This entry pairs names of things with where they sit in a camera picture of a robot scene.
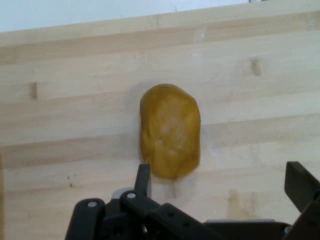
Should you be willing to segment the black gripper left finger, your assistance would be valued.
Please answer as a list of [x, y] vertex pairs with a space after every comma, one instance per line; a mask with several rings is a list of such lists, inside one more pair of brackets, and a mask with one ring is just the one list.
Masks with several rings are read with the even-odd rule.
[[218, 240], [220, 235], [169, 203], [148, 194], [151, 168], [140, 164], [134, 187], [121, 190], [110, 202], [79, 201], [65, 235], [67, 240]]

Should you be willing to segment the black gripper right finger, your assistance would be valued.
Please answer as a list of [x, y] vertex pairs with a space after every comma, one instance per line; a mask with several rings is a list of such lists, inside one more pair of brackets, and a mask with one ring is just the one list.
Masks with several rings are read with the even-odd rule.
[[286, 163], [284, 191], [300, 212], [285, 240], [320, 238], [320, 182], [298, 161]]

